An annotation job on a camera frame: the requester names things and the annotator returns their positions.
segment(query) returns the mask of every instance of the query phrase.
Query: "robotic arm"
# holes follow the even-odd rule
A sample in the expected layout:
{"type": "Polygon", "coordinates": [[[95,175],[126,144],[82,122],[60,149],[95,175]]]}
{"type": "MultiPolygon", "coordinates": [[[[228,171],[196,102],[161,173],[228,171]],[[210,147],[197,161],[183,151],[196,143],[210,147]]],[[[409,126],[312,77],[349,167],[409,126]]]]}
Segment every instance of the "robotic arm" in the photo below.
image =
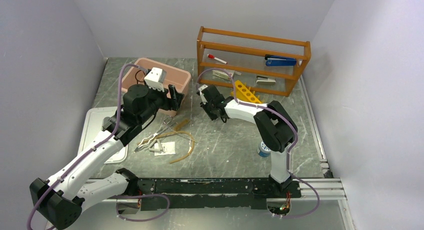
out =
{"type": "MultiPolygon", "coordinates": [[[[277,191],[285,189],[292,181],[287,170],[287,148],[293,143],[295,136],[291,128],[276,115],[262,108],[246,106],[237,103],[233,97],[224,98],[216,86],[203,85],[198,89],[202,99],[200,106],[211,120],[218,117],[226,123],[227,119],[242,119],[257,125],[260,136],[266,146],[271,149],[270,181],[277,191]]],[[[259,106],[272,109],[285,117],[297,131],[298,128],[282,105],[277,101],[259,106]]]]}
{"type": "MultiPolygon", "coordinates": [[[[47,189],[60,180],[37,209],[58,230],[72,225],[82,212],[104,199],[116,195],[138,195],[139,179],[127,169],[119,169],[108,178],[92,184],[86,184],[86,181],[107,159],[143,131],[150,124],[146,122],[156,116],[159,109],[180,108],[184,95],[177,93],[173,85],[169,85],[168,89],[163,87],[165,75],[166,72],[162,69],[153,68],[144,78],[144,85],[133,85],[124,94],[123,105],[117,110],[120,111],[119,121],[118,112],[105,118],[102,131],[77,157],[46,181],[38,178],[31,183],[29,188],[35,205],[47,189]],[[114,137],[94,149],[94,146],[113,132],[117,123],[118,129],[114,137]],[[86,157],[73,168],[83,155],[86,157]],[[62,179],[61,176],[70,169],[69,174],[62,179]]],[[[211,120],[220,117],[226,123],[229,118],[238,118],[257,125],[263,142],[272,150],[269,181],[273,191],[282,193],[292,182],[286,162],[286,150],[294,141],[291,128],[269,111],[239,104],[232,97],[224,98],[213,85],[203,85],[198,94],[202,99],[200,106],[211,120]]],[[[283,115],[297,131],[296,125],[279,102],[273,101],[260,106],[283,115]]]]}
{"type": "Polygon", "coordinates": [[[117,113],[103,120],[102,131],[94,141],[63,169],[46,181],[38,178],[31,183],[29,189],[35,205],[52,183],[60,180],[38,208],[38,211],[58,230],[69,227],[83,211],[104,199],[122,194],[137,195],[138,177],[127,169],[119,169],[108,178],[95,183],[87,185],[85,183],[107,159],[144,130],[146,126],[143,127],[143,124],[151,116],[155,116],[159,109],[179,109],[184,95],[177,93],[173,85],[164,89],[165,75],[166,72],[162,69],[153,68],[144,78],[145,85],[133,85],[123,95],[123,105],[117,110],[120,111],[119,126],[113,138],[92,150],[95,144],[104,140],[113,131],[117,124],[117,113]],[[87,156],[65,179],[61,179],[62,174],[82,155],[87,156]]]}

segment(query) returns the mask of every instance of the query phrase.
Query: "yellow block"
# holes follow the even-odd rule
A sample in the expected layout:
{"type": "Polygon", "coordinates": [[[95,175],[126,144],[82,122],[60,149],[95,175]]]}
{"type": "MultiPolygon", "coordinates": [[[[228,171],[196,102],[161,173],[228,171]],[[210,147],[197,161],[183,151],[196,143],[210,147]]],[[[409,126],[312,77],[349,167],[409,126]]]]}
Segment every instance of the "yellow block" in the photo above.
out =
{"type": "Polygon", "coordinates": [[[235,96],[237,99],[245,102],[262,104],[262,102],[259,100],[259,96],[256,97],[255,92],[251,91],[250,87],[246,87],[245,84],[242,84],[240,80],[235,82],[235,88],[235,96]]]}

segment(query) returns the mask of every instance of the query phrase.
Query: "white marker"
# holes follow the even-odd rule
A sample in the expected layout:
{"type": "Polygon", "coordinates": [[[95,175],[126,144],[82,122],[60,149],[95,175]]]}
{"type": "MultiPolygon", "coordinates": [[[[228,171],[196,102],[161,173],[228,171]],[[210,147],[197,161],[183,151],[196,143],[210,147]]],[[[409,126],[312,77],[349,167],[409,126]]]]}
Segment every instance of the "white marker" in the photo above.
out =
{"type": "Polygon", "coordinates": [[[221,63],[223,63],[223,64],[227,64],[227,62],[226,62],[226,61],[223,61],[222,59],[218,59],[218,58],[216,58],[215,56],[213,56],[213,55],[211,55],[211,54],[207,54],[207,56],[208,56],[209,58],[214,59],[214,60],[217,60],[217,61],[219,61],[219,62],[221,62],[221,63]]]}

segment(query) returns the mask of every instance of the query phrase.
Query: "white wall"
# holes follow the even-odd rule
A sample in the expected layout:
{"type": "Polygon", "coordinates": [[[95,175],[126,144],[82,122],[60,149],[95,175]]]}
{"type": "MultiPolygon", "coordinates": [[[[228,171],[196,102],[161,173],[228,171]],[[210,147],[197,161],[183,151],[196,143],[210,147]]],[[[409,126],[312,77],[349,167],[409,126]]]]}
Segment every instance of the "white wall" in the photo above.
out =
{"type": "Polygon", "coordinates": [[[196,57],[201,25],[312,40],[333,0],[75,0],[105,56],[196,57]]]}
{"type": "Polygon", "coordinates": [[[1,229],[26,229],[31,182],[77,155],[103,67],[74,0],[0,0],[1,229]]]}
{"type": "Polygon", "coordinates": [[[358,230],[424,229],[424,0],[335,0],[304,78],[358,230]]]}

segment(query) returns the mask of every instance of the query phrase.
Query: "small can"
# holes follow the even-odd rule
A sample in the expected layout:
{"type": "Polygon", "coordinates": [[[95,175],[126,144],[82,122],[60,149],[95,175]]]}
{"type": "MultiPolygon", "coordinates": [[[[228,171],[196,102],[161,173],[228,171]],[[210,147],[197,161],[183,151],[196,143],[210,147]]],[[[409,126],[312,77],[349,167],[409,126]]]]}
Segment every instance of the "small can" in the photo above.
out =
{"type": "Polygon", "coordinates": [[[262,141],[259,143],[259,146],[257,147],[257,153],[261,157],[268,157],[271,154],[271,149],[269,149],[265,143],[262,141]]]}

